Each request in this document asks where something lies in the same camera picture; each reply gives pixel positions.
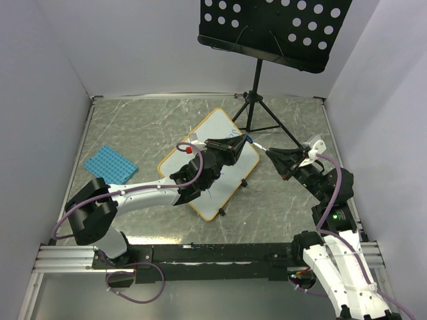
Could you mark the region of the white blue whiteboard marker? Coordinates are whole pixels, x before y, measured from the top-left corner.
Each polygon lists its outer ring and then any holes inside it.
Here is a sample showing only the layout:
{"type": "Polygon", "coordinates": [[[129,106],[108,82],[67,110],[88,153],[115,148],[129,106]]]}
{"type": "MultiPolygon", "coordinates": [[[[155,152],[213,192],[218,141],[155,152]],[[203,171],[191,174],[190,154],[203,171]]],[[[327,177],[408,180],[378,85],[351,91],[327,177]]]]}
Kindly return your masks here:
{"type": "Polygon", "coordinates": [[[265,147],[263,147],[262,145],[260,145],[259,143],[253,142],[252,145],[257,147],[258,149],[260,149],[262,151],[267,151],[267,149],[265,147]]]}

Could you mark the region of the yellow framed whiteboard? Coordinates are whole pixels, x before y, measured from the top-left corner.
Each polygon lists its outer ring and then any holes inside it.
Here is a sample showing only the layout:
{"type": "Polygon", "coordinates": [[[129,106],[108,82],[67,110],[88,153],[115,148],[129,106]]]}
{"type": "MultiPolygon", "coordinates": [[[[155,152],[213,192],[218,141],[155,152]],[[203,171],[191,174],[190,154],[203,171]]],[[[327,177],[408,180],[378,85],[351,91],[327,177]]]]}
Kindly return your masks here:
{"type": "MultiPolygon", "coordinates": [[[[215,108],[194,129],[189,131],[183,140],[185,142],[193,141],[190,137],[193,134],[197,135],[199,141],[205,141],[206,139],[237,137],[242,132],[223,109],[215,108]]],[[[173,149],[159,163],[157,170],[161,176],[168,177],[193,158],[193,155],[173,149]]],[[[189,205],[202,219],[206,221],[213,220],[220,209],[241,186],[242,181],[248,178],[248,175],[254,170],[259,161],[259,153],[252,144],[246,143],[238,162],[231,167],[224,166],[221,171],[221,177],[214,181],[208,190],[201,192],[197,199],[189,202],[189,205]]]]}

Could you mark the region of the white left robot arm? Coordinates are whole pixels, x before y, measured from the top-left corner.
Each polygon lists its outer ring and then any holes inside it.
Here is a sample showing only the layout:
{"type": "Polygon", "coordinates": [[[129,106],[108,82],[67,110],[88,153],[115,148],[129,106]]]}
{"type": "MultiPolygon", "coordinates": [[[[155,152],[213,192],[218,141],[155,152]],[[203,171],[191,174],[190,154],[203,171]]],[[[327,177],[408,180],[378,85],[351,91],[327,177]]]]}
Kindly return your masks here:
{"type": "Polygon", "coordinates": [[[246,135],[207,139],[203,143],[178,143],[177,150],[193,154],[193,159],[175,173],[149,183],[125,186],[108,184],[101,177],[92,179],[65,205],[71,236],[77,245],[100,249],[115,267],[126,267],[132,252],[124,233],[112,226],[115,217],[197,199],[220,178],[223,167],[238,162],[246,143],[246,135]]]}

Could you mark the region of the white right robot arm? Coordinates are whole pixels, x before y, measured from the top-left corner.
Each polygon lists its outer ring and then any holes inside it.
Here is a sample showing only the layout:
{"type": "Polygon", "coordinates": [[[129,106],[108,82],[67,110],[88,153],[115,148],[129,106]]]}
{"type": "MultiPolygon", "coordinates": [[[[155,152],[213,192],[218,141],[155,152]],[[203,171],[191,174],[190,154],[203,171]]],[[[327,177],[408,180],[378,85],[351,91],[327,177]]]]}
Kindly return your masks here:
{"type": "Polygon", "coordinates": [[[317,141],[297,149],[266,150],[284,181],[294,178],[319,201],[312,209],[316,229],[294,236],[292,260],[308,266],[337,319],[400,319],[369,270],[348,209],[354,176],[325,155],[325,149],[323,141],[317,141]]]}

